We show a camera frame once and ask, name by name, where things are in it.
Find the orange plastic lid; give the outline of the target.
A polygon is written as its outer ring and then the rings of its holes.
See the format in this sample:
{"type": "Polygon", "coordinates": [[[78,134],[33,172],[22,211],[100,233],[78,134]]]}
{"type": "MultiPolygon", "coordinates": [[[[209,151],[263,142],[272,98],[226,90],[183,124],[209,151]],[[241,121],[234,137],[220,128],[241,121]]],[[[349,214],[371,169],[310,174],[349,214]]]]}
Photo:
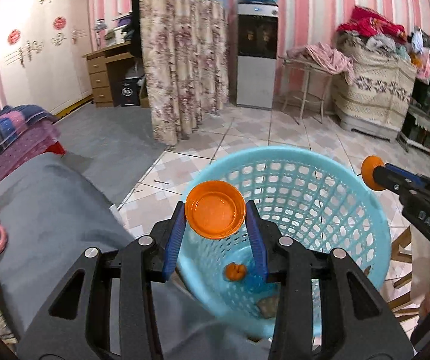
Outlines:
{"type": "Polygon", "coordinates": [[[242,194],[222,180],[195,186],[185,200],[185,216],[191,229],[203,238],[221,240],[236,233],[245,221],[242,194]]]}

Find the orange mandarin peel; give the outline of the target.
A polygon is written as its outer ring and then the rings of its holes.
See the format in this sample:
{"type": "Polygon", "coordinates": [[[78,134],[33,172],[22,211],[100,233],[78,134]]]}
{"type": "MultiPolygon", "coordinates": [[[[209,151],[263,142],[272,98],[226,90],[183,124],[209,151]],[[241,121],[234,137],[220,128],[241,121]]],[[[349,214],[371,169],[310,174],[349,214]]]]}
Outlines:
{"type": "Polygon", "coordinates": [[[247,275],[247,267],[244,264],[231,262],[225,266],[224,274],[228,281],[238,282],[247,275]]]}

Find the brown paper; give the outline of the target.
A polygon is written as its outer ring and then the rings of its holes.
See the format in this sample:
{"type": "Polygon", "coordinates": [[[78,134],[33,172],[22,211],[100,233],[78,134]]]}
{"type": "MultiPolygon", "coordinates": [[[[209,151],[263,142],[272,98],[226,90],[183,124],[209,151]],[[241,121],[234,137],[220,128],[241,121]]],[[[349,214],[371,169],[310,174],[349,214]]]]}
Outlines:
{"type": "Polygon", "coordinates": [[[274,319],[277,316],[278,301],[277,294],[258,300],[256,306],[264,319],[274,319]]]}

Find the small orange mandarin piece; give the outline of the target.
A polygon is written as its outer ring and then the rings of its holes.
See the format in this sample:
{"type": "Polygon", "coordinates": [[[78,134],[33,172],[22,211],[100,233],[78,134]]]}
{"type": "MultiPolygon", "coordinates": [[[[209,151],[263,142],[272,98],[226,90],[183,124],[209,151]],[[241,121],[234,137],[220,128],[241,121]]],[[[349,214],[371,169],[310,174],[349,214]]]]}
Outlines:
{"type": "Polygon", "coordinates": [[[384,165],[385,163],[382,159],[375,155],[370,155],[363,160],[361,165],[361,176],[363,182],[369,187],[369,189],[374,191],[382,191],[385,189],[385,187],[375,181],[373,175],[373,172],[377,167],[382,167],[384,165]]]}

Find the blue plastic bag ball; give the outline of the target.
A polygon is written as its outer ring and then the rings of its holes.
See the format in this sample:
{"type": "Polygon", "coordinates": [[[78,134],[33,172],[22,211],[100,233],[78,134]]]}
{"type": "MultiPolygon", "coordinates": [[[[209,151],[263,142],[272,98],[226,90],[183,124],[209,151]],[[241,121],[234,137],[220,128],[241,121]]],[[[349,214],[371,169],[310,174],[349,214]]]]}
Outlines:
{"type": "Polygon", "coordinates": [[[243,284],[248,293],[260,297],[271,297],[278,292],[278,285],[266,283],[261,275],[248,273],[243,279],[243,284]]]}

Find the light blue plastic basket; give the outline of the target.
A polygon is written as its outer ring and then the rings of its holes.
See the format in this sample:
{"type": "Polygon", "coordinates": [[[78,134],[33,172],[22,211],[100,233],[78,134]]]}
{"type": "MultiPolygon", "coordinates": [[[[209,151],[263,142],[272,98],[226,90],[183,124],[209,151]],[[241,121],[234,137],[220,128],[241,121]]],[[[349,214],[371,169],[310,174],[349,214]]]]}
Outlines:
{"type": "MultiPolygon", "coordinates": [[[[190,186],[208,180],[234,186],[256,203],[263,219],[305,248],[346,250],[376,289],[383,286],[391,246],[386,215],[375,193],[341,164],[309,150],[266,146],[216,160],[190,186]]],[[[244,264],[250,273],[256,269],[246,228],[221,240],[187,228],[178,256],[187,288],[223,322],[247,336],[269,338],[275,320],[264,319],[256,306],[264,297],[247,292],[243,281],[227,280],[229,263],[244,264]]]]}

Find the cloth covered furniture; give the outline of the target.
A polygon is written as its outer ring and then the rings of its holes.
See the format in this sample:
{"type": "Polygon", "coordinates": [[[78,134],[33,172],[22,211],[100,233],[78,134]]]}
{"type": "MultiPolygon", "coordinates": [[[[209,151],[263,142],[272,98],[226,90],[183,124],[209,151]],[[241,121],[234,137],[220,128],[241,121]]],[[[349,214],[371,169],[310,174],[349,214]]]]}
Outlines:
{"type": "Polygon", "coordinates": [[[417,69],[381,35],[342,33],[337,49],[353,63],[353,77],[334,78],[331,95],[342,129],[394,141],[408,113],[417,69]]]}

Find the grey table cloth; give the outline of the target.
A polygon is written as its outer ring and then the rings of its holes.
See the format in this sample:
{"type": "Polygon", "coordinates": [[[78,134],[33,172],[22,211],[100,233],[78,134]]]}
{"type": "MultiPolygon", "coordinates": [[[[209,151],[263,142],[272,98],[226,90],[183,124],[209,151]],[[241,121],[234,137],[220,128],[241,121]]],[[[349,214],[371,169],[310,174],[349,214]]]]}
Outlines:
{"type": "MultiPolygon", "coordinates": [[[[0,222],[7,232],[0,301],[18,338],[85,249],[119,250],[133,240],[101,191],[53,153],[30,159],[0,182],[0,222]]],[[[152,291],[165,359],[268,357],[267,340],[256,344],[216,319],[176,277],[152,291]]]]}

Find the metal stand table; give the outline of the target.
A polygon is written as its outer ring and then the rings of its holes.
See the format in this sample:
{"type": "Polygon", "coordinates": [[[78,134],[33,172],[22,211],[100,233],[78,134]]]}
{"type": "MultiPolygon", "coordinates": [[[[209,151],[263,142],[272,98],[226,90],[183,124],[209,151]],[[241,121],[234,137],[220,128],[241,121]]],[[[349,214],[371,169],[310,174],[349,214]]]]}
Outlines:
{"type": "Polygon", "coordinates": [[[288,58],[278,56],[281,60],[281,66],[289,72],[298,71],[303,73],[303,81],[300,90],[290,90],[281,96],[281,111],[285,112],[286,108],[290,106],[290,102],[298,102],[300,105],[298,114],[298,124],[304,118],[304,111],[308,104],[318,105],[319,119],[318,121],[323,124],[325,118],[325,103],[329,99],[329,90],[331,89],[332,80],[334,75],[330,74],[326,69],[316,64],[313,60],[305,58],[288,58]],[[321,96],[310,93],[310,84],[312,78],[323,78],[323,93],[321,96]]]}

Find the pink clothes on stand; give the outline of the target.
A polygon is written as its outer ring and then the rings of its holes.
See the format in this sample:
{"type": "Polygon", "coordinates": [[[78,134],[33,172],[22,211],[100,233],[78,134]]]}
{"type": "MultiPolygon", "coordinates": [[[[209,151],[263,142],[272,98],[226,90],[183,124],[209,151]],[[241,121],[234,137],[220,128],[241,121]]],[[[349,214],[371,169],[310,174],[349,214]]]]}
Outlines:
{"type": "Polygon", "coordinates": [[[316,44],[298,46],[287,50],[286,55],[290,59],[308,57],[314,63],[322,67],[332,75],[344,74],[345,81],[351,85],[354,81],[354,66],[351,57],[344,55],[328,44],[318,42],[316,44]]]}

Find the black box under desk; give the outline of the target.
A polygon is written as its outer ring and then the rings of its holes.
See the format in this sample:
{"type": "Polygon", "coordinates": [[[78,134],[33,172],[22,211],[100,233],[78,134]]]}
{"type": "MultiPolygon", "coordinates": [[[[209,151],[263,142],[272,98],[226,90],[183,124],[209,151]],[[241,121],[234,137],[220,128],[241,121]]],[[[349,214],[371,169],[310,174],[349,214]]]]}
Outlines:
{"type": "Polygon", "coordinates": [[[122,107],[139,107],[140,106],[140,77],[125,79],[120,82],[118,95],[119,103],[122,107]]]}

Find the bed with purple cover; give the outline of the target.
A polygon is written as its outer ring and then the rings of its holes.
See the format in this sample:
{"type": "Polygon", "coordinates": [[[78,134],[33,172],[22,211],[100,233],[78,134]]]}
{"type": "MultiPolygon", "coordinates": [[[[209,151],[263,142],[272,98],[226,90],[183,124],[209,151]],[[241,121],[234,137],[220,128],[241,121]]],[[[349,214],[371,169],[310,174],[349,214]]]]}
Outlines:
{"type": "Polygon", "coordinates": [[[38,155],[64,155],[59,137],[58,129],[46,119],[34,124],[0,154],[0,181],[38,155]]]}

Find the red clothes pile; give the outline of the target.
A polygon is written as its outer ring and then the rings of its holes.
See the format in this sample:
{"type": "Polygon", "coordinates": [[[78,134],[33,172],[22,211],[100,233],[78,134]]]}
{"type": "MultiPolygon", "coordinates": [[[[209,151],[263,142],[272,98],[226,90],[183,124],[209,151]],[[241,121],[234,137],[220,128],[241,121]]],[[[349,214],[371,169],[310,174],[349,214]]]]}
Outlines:
{"type": "Polygon", "coordinates": [[[405,27],[392,23],[375,10],[360,6],[354,6],[350,19],[340,24],[337,31],[356,32],[365,38],[383,34],[398,43],[405,43],[408,39],[405,27]]]}

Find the wooden desk with drawers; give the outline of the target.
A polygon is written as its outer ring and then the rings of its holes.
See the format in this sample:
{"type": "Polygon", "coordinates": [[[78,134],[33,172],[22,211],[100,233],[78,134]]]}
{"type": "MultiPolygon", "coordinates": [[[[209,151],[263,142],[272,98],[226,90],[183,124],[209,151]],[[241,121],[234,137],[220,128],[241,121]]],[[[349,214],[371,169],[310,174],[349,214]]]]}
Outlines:
{"type": "MultiPolygon", "coordinates": [[[[121,81],[129,78],[140,77],[143,62],[130,53],[130,42],[115,44],[84,55],[92,88],[92,101],[97,108],[121,107],[119,103],[118,89],[121,81]]],[[[144,103],[146,89],[142,83],[140,89],[140,106],[147,107],[144,103]]]]}

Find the floral curtain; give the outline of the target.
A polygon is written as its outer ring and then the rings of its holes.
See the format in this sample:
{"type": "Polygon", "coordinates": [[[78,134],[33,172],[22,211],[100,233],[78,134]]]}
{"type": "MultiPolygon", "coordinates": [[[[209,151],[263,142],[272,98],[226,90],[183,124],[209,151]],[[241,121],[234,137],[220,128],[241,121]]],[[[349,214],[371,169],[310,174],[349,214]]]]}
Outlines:
{"type": "Polygon", "coordinates": [[[140,0],[153,135],[187,139],[229,100],[227,22],[216,0],[140,0]]]}

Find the striped plaid blanket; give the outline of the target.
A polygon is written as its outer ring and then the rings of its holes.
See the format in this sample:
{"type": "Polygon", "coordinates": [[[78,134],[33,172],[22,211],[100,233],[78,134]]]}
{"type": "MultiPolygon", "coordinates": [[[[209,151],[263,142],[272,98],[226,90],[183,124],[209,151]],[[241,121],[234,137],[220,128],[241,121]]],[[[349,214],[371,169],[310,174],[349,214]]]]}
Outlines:
{"type": "Polygon", "coordinates": [[[38,105],[5,106],[0,110],[0,155],[23,133],[40,121],[58,119],[38,105]]]}

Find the white water dispenser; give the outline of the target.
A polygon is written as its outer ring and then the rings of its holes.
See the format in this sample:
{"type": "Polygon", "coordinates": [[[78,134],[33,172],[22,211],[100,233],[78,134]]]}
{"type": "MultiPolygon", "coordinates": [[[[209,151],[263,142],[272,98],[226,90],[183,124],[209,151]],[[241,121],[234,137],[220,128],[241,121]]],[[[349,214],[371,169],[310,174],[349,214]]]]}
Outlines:
{"type": "Polygon", "coordinates": [[[238,5],[238,106],[273,108],[277,70],[278,5],[243,2],[238,5]]]}

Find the black hanging coat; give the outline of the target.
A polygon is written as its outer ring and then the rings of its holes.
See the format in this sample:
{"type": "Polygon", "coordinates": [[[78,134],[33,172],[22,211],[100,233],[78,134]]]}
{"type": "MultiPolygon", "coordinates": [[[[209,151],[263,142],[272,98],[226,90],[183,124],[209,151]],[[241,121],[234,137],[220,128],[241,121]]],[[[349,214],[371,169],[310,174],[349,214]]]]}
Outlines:
{"type": "Polygon", "coordinates": [[[140,0],[131,0],[130,28],[133,31],[130,39],[130,53],[136,58],[141,58],[143,57],[143,51],[140,25],[140,0]]]}

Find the desk lamp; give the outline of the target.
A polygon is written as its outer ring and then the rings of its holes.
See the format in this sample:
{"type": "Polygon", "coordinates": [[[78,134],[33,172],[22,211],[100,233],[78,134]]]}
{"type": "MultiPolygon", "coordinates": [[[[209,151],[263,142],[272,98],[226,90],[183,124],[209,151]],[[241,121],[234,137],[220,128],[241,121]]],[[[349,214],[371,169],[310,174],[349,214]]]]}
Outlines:
{"type": "Polygon", "coordinates": [[[107,25],[104,21],[104,19],[97,19],[95,21],[95,25],[93,27],[93,31],[95,33],[95,43],[96,43],[96,49],[100,50],[101,47],[101,33],[106,30],[107,25]]]}

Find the white wardrobe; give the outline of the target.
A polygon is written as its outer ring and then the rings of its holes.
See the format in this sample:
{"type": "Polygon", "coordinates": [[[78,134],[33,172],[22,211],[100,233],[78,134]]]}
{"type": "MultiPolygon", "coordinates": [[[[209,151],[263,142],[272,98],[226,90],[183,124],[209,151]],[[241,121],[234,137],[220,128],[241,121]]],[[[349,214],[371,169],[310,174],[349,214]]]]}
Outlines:
{"type": "Polygon", "coordinates": [[[8,105],[53,114],[91,93],[87,0],[0,0],[0,79],[8,105]]]}

